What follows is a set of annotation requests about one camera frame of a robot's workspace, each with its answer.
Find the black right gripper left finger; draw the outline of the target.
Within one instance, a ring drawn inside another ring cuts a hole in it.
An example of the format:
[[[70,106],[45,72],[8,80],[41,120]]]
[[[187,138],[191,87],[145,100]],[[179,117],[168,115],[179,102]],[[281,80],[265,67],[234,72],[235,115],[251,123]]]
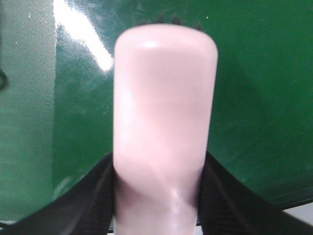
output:
[[[106,154],[64,195],[1,230],[2,235],[106,235],[114,211],[114,168]]]

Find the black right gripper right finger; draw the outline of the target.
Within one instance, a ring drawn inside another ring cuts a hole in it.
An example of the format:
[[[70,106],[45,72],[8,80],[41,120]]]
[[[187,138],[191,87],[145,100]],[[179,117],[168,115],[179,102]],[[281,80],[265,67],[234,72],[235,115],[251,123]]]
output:
[[[313,227],[268,203],[209,152],[201,175],[198,215],[205,235],[311,235]]]

